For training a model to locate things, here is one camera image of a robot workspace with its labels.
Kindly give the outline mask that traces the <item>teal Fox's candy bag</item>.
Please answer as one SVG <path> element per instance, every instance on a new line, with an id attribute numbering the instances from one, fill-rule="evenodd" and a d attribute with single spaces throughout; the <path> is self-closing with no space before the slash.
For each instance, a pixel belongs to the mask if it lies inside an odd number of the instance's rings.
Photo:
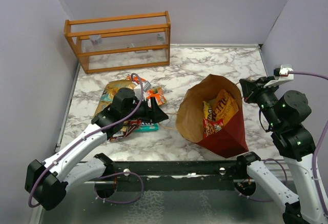
<path id="1" fill-rule="evenodd" d="M 158 124 L 153 124 L 153 123 L 140 123 L 138 127 L 134 130 L 135 132 L 155 132 L 159 130 L 159 125 Z"/>

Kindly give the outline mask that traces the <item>orange silver snack packet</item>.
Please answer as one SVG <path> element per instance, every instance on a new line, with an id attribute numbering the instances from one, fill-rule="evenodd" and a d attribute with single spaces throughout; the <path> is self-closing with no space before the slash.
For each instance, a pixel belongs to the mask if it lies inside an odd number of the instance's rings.
<path id="1" fill-rule="evenodd" d="M 167 103 L 167 100 L 164 96 L 163 90 L 161 87 L 154 87 L 146 91 L 146 97 L 148 100 L 148 103 L 150 103 L 150 99 L 152 97 L 155 98 L 157 104 L 159 106 L 162 106 Z"/>

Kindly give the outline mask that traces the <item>orange white snack packet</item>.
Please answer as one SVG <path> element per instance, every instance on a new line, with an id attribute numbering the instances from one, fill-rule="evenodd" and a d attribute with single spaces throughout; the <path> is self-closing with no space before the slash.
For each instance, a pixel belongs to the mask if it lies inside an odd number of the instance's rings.
<path id="1" fill-rule="evenodd" d="M 134 76 L 128 75 L 127 80 L 131 80 L 135 85 L 139 84 L 139 79 L 135 75 Z"/>

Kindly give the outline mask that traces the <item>gold teal chips bag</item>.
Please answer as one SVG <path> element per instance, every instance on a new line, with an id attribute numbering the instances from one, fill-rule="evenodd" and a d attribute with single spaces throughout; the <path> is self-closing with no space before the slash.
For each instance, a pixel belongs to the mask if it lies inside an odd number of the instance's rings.
<path id="1" fill-rule="evenodd" d="M 95 110 L 95 113 L 93 117 L 95 117 L 99 112 L 101 112 L 103 109 L 105 109 L 108 105 L 110 105 L 113 101 L 113 98 L 115 94 L 119 91 L 121 88 L 129 88 L 133 90 L 136 87 L 136 85 L 128 79 L 122 79 L 122 80 L 115 80 L 112 82 L 109 82 L 100 97 L 98 106 Z"/>

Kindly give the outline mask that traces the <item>red brown paper bag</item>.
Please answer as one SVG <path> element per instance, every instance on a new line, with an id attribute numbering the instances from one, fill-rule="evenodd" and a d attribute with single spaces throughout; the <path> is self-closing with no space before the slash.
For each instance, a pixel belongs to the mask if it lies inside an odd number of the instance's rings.
<path id="1" fill-rule="evenodd" d="M 239 110 L 220 131 L 204 137 L 203 102 L 214 101 L 222 89 L 236 100 Z M 177 111 L 175 124 L 183 138 L 224 158 L 249 151 L 245 140 L 241 92 L 223 76 L 210 74 L 188 89 Z"/>

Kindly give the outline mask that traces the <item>red pretzel snack bag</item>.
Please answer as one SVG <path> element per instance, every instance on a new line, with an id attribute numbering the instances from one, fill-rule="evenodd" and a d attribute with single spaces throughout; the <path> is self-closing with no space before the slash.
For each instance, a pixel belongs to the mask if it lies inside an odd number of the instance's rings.
<path id="1" fill-rule="evenodd" d="M 211 121 L 208 119 L 203 119 L 203 138 L 208 137 L 209 135 L 215 134 L 219 132 L 223 128 L 223 119 L 219 119 L 218 121 Z"/>

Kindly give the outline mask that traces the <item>red white chips bag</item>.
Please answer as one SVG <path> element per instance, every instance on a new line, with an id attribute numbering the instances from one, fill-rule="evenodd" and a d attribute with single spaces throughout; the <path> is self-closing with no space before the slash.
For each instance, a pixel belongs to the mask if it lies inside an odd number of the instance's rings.
<path id="1" fill-rule="evenodd" d="M 123 127 L 117 133 L 115 133 L 112 137 L 110 137 L 109 141 L 120 140 L 120 139 L 126 138 L 131 133 L 133 133 L 135 130 L 137 130 L 140 125 L 141 125 L 140 119 L 125 121 L 123 124 Z"/>

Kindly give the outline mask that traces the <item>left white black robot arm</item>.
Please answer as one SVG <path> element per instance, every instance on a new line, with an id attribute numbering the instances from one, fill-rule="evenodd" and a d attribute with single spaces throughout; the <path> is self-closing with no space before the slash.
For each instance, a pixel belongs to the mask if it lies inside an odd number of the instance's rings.
<path id="1" fill-rule="evenodd" d="M 25 190 L 29 193 L 29 207 L 52 210 L 74 187 L 91 179 L 110 179 L 112 162 L 105 155 L 96 155 L 85 164 L 80 161 L 120 131 L 126 120 L 159 123 L 168 118 L 155 98 L 148 103 L 137 98 L 129 88 L 119 89 L 112 103 L 99 112 L 74 141 L 44 161 L 35 159 L 28 165 Z"/>

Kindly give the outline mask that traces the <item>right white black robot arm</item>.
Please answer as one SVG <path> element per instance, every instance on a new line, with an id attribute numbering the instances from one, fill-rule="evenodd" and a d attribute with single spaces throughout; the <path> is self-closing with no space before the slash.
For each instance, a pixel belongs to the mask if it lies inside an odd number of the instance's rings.
<path id="1" fill-rule="evenodd" d="M 260 159 L 242 161 L 235 166 L 240 178 L 249 176 L 279 206 L 285 223 L 327 223 L 327 195 L 317 168 L 319 144 L 302 125 L 311 108 L 303 93 L 295 90 L 277 98 L 280 85 L 294 79 L 293 73 L 257 80 L 240 79 L 244 101 L 257 104 L 269 123 L 275 147 L 292 175 L 296 193 L 283 184 Z"/>

